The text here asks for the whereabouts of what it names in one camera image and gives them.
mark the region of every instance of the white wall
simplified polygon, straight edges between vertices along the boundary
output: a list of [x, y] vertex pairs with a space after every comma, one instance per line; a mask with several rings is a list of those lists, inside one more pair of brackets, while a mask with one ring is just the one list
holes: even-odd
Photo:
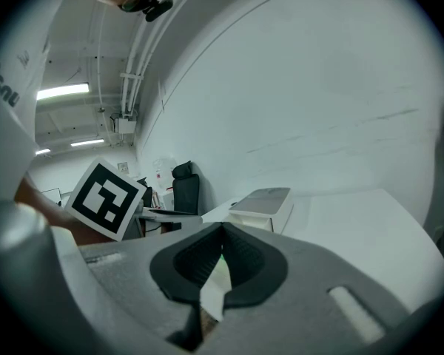
[[[181, 9], [166, 38], [194, 20]], [[147, 78], [165, 110], [147, 85], [136, 142], [149, 184], [172, 155], [201, 169], [208, 209], [267, 186], [382, 187], [444, 226], [444, 44], [411, 0], [234, 0], [178, 58], [165, 46]]]
[[37, 157], [30, 167], [29, 174], [40, 191], [59, 188], [61, 194], [66, 194], [74, 190], [87, 167], [98, 156], [115, 168], [118, 163], [128, 162], [129, 176], [139, 176], [134, 149], [129, 147], [79, 150], [52, 158]]

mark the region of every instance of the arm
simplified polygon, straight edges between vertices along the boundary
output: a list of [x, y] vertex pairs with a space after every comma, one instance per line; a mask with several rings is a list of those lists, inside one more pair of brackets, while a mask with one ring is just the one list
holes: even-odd
[[20, 187], [16, 192], [15, 202], [26, 204], [41, 212], [51, 226], [70, 230], [78, 246], [113, 242], [110, 238], [83, 224], [70, 213], [59, 208], [54, 202], [43, 196], [28, 176], [25, 176], [21, 181]]

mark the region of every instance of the desk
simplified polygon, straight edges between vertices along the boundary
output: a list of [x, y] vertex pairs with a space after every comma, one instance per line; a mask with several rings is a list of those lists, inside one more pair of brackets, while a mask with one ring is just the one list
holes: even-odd
[[159, 223], [159, 226], [161, 226], [161, 223], [180, 223], [182, 229], [185, 227], [197, 227], [202, 224], [200, 216], [160, 214], [151, 212], [149, 209], [143, 208], [142, 212], [137, 212], [133, 215], [125, 231], [124, 240], [140, 238], [143, 235], [140, 220], [145, 220], [147, 223]]
[[[235, 197], [202, 218], [237, 220], [229, 213]], [[410, 311], [444, 294], [444, 259], [420, 224], [386, 191], [295, 197], [282, 235], [322, 246], [387, 288]], [[227, 290], [222, 268], [201, 292], [202, 306], [220, 319]]]

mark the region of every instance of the ceiling pipe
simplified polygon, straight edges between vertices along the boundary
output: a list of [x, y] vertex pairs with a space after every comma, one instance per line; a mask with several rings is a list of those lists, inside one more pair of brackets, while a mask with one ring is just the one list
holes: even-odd
[[[142, 17], [140, 26], [135, 35], [135, 39], [133, 40], [132, 48], [130, 49], [130, 54], [128, 56], [127, 68], [125, 69], [125, 73], [130, 74], [133, 69], [133, 62], [136, 58], [136, 51], [140, 46], [141, 39], [143, 38], [143, 32], [146, 27], [145, 18]], [[124, 77], [124, 86], [121, 94], [121, 114], [125, 116], [127, 114], [127, 93], [128, 93], [128, 78]]]
[[[188, 0], [175, 0], [175, 1], [179, 1], [180, 3], [170, 11], [170, 15], [167, 16], [167, 20], [159, 21], [156, 24], [156, 28], [155, 28], [155, 32], [157, 33], [156, 38], [154, 38], [153, 41], [148, 41], [145, 44], [145, 48], [144, 48], [143, 52], [141, 53], [140, 61], [138, 62], [138, 67], [137, 67], [137, 70], [135, 73], [136, 75], [142, 76], [145, 74], [145, 72], [147, 71], [147, 68], [149, 66], [149, 60], [151, 58], [151, 55], [155, 52], [155, 49], [158, 46], [158, 43], [160, 42], [161, 37], [166, 32], [166, 30], [167, 30], [168, 26], [171, 24], [173, 18], [178, 14], [179, 10], [186, 4], [186, 2]], [[143, 77], [140, 77], [138, 80], [132, 81], [132, 91], [130, 93], [129, 106], [128, 106], [128, 112], [130, 112], [130, 114], [133, 113], [133, 109], [135, 107], [135, 102], [136, 102], [136, 97], [138, 95], [138, 91], [140, 90], [142, 79], [143, 79]]]

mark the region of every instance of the gray plastic surface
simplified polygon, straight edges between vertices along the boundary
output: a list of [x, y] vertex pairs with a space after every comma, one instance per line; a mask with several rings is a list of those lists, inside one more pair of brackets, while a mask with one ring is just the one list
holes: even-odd
[[[0, 204], [0, 286], [43, 340], [67, 354], [187, 354], [169, 343], [194, 328], [191, 306], [169, 301], [150, 276], [161, 249], [206, 226], [159, 237], [78, 248], [40, 214]], [[404, 307], [383, 287], [324, 248], [240, 227], [286, 258], [286, 281], [262, 304], [224, 312], [195, 354], [347, 354], [366, 348], [328, 290], [344, 285], [387, 331], [371, 349], [405, 334]]]
[[283, 205], [289, 188], [258, 189], [236, 203], [229, 210], [261, 214], [277, 214]]

